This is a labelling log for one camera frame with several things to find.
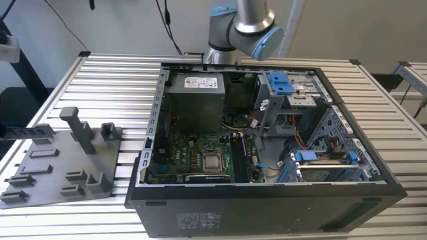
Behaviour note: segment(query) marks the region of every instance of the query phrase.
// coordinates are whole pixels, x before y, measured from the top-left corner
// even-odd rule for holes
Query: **black cable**
[[[413,117],[412,117],[412,118],[416,118],[416,117],[419,116],[420,111],[421,111],[421,107],[419,107],[419,108],[417,108],[417,110],[416,110],[415,115],[413,115]]]
[[[16,2],[16,0],[12,0],[12,1],[11,1],[11,3],[9,3],[9,5],[8,5],[8,7],[7,7],[3,15],[0,16],[0,21],[3,21],[3,20],[7,18],[7,15],[8,15],[11,9],[12,9],[12,7],[13,7],[15,2]]]
[[[167,32],[167,36],[172,40],[172,43],[173,43],[175,49],[177,51],[177,54],[183,55],[181,49],[180,49],[179,45],[176,44],[173,36],[171,35],[169,30],[168,30],[168,26],[167,26],[165,19],[163,17],[163,13],[161,13],[161,9],[160,9],[159,0],[155,0],[155,3],[157,5],[157,9],[159,9],[160,17],[161,17],[163,26],[164,26],[164,29],[165,29],[165,32]]]
[[[403,94],[403,97],[401,97],[401,100],[400,100],[400,105],[401,105],[401,103],[403,103],[403,100],[405,99],[405,96],[407,96],[407,94],[408,94],[409,88],[411,88],[411,84],[408,85],[408,87],[407,87],[407,89],[405,89],[405,92],[404,92],[404,94]]]
[[[167,0],[164,0],[164,22],[165,22],[165,25],[167,25],[167,29],[168,29],[168,33],[169,33],[169,36],[171,36],[171,40],[173,42],[175,48],[177,50],[177,53],[180,55],[183,55],[181,49],[180,49],[179,45],[175,42],[173,33],[172,33],[172,29],[171,29],[171,14],[169,14],[169,10],[168,10],[168,1]]]
[[[60,16],[59,13],[56,12],[56,10],[55,10],[55,8],[52,7],[52,5],[49,4],[48,0],[44,0],[44,2],[45,2],[45,4],[49,6],[49,8],[52,9],[53,13],[56,14],[56,16],[57,16],[59,20],[61,21],[61,23],[64,24],[68,32],[69,32],[69,33],[73,35],[73,37],[77,39],[77,41],[79,41],[80,44],[83,45],[84,49],[85,49],[87,51],[89,51],[88,48],[87,48],[87,46],[85,46],[84,43],[81,42],[80,38],[76,36],[76,34],[73,33],[73,31],[68,28],[68,26],[67,26],[67,24],[65,24],[61,16]]]

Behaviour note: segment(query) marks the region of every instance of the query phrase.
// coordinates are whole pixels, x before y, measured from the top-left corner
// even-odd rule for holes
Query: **cable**
[[[401,105],[401,103],[403,103],[403,100],[405,99],[405,96],[407,96],[407,94],[408,94],[409,88],[411,88],[411,84],[408,85],[408,87],[407,87],[407,89],[405,89],[405,92],[404,92],[404,94],[403,94],[403,97],[401,97],[401,100],[400,100],[400,105]]]
[[[417,108],[417,110],[416,110],[415,115],[413,115],[412,118],[416,118],[416,117],[419,116],[421,109],[423,109],[421,107]]]
[[[69,33],[73,35],[73,37],[77,39],[77,41],[79,41],[80,44],[83,45],[84,49],[85,49],[87,51],[89,51],[88,48],[87,48],[87,46],[85,46],[84,43],[81,42],[80,38],[76,36],[76,34],[73,33],[73,31],[68,28],[68,26],[67,26],[67,24],[65,24],[61,16],[60,16],[59,13],[56,12],[56,10],[55,10],[55,8],[52,7],[52,5],[49,4],[48,0],[44,0],[44,2],[45,2],[45,4],[49,6],[49,8],[52,9],[53,13],[56,14],[56,16],[57,16],[59,20],[61,21],[61,23],[64,24],[68,32],[69,32]]]
[[[221,124],[225,128],[228,128],[228,129],[231,129],[231,130],[235,130],[235,131],[247,130],[247,128],[236,128],[236,127],[228,126],[228,125],[227,125],[225,123],[223,123],[223,122],[220,122],[220,124]]]
[[[180,55],[183,55],[181,49],[180,49],[179,45],[175,42],[173,33],[172,33],[172,29],[171,29],[171,14],[169,14],[169,10],[168,10],[168,1],[167,0],[164,0],[164,21],[165,21],[169,37],[171,37],[172,42],[173,42],[175,48],[177,50],[177,53]]]
[[[9,13],[12,7],[13,7],[15,2],[16,2],[16,0],[12,0],[12,1],[11,1],[11,3],[9,3],[9,5],[8,5],[8,7],[7,7],[3,15],[0,16],[0,21],[3,21],[3,20],[7,18],[8,13]]]
[[[167,36],[172,40],[172,43],[173,43],[175,49],[177,51],[177,54],[183,55],[181,49],[180,49],[180,47],[177,46],[177,44],[175,42],[175,39],[173,39],[173,36],[172,36],[172,31],[169,32],[169,29],[171,29],[171,16],[169,16],[169,11],[167,11],[167,9],[168,9],[167,0],[164,0],[164,16],[165,16],[165,18],[163,17],[159,0],[155,0],[155,3],[157,5],[157,9],[159,9],[159,13],[160,13],[161,22],[163,22],[163,26],[164,26],[164,29],[165,29]]]

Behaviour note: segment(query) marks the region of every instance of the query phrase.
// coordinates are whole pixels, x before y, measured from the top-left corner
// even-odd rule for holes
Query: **metal slatted table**
[[[0,237],[16,240],[147,239],[137,214],[123,207],[135,157],[143,148],[160,62],[200,63],[199,56],[91,54],[79,57],[29,126],[48,123],[67,129],[63,107],[76,106],[91,126],[105,122],[124,128],[115,174],[113,196],[107,199],[0,210]],[[360,65],[348,60],[272,58],[243,65],[321,68],[372,145],[404,186],[408,197],[348,235],[263,235],[208,239],[427,239],[427,133]],[[0,161],[0,192],[21,162],[31,141],[16,141]]]
[[[427,63],[400,61],[393,71],[427,98]]]

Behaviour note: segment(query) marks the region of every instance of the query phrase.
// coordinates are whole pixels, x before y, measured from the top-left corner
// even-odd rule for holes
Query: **blue tab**
[[[268,165],[261,164],[261,163],[259,163],[259,162],[255,162],[253,165],[257,166],[257,167],[260,167],[260,168],[264,168],[264,169],[268,168]]]
[[[273,71],[269,72],[268,80],[269,80],[275,94],[277,95],[293,94],[293,88],[284,72],[273,72]]]
[[[283,170],[283,173],[281,173],[281,175],[280,175],[280,178],[279,178],[279,180],[277,180],[277,183],[281,183],[283,179],[285,178],[287,172],[288,172],[288,168],[285,168],[285,169]]]
[[[316,161],[317,155],[313,151],[299,151],[303,161]]]
[[[296,162],[303,161],[303,157],[299,151],[295,153],[295,159],[296,159]]]
[[[349,160],[351,160],[351,164],[356,164],[357,163],[357,155],[353,151],[348,152],[348,156],[349,156]]]

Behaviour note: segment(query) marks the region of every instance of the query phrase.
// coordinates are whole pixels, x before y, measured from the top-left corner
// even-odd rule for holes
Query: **sticker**
[[[256,128],[257,124],[259,124],[259,121],[256,119],[253,119],[252,122],[251,122],[251,127]]]
[[[292,85],[293,89],[304,89],[301,85]]]
[[[180,229],[217,229],[220,227],[220,212],[177,213],[177,227]]]
[[[185,77],[184,88],[217,89],[217,79],[216,77]]]

